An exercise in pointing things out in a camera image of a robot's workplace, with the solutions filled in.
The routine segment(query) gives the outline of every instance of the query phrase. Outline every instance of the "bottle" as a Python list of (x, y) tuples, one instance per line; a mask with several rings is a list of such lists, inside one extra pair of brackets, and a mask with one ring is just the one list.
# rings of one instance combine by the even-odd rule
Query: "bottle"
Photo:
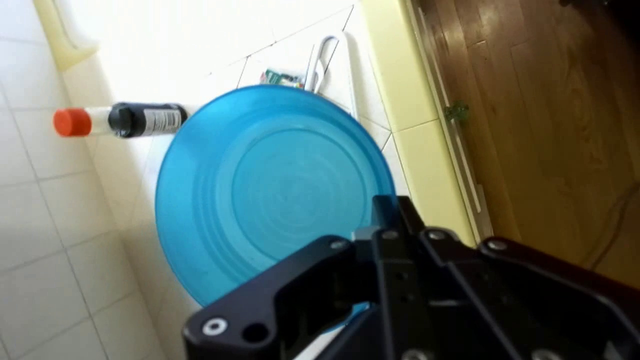
[(64, 107), (54, 114), (59, 135), (116, 133), (119, 138), (171, 133), (187, 118), (180, 103), (117, 102), (109, 107)]

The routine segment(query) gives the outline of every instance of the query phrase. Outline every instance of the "orange bottle cap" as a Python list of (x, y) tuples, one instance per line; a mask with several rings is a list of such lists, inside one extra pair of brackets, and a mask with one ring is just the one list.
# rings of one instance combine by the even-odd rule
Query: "orange bottle cap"
[(91, 118), (83, 107), (55, 109), (54, 128), (59, 135), (87, 135), (91, 132)]

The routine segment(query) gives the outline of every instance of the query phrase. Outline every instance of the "screw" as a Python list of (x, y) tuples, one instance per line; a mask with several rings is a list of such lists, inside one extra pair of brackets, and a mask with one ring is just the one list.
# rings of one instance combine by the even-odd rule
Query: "screw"
[(382, 238), (383, 238), (383, 239), (397, 239), (399, 233), (397, 233), (395, 230), (385, 230), (385, 232), (382, 232)]
[(209, 318), (208, 322), (203, 322), (201, 325), (201, 333), (206, 335), (219, 335), (226, 331), (226, 320), (223, 318)]
[(562, 356), (546, 348), (536, 348), (532, 360), (562, 360)]
[(340, 249), (340, 248), (344, 248), (344, 246), (345, 246), (344, 239), (336, 239), (336, 242), (330, 244), (331, 249)]
[(444, 233), (444, 232), (439, 232), (439, 230), (434, 230), (434, 232), (427, 232), (427, 238), (430, 238), (430, 239), (444, 239), (444, 238), (446, 238), (446, 233)]
[(402, 354), (402, 360), (430, 360), (421, 350), (410, 348)]
[(495, 252), (506, 249), (506, 244), (500, 242), (500, 239), (487, 239), (485, 246), (487, 246), (489, 249), (495, 249)]

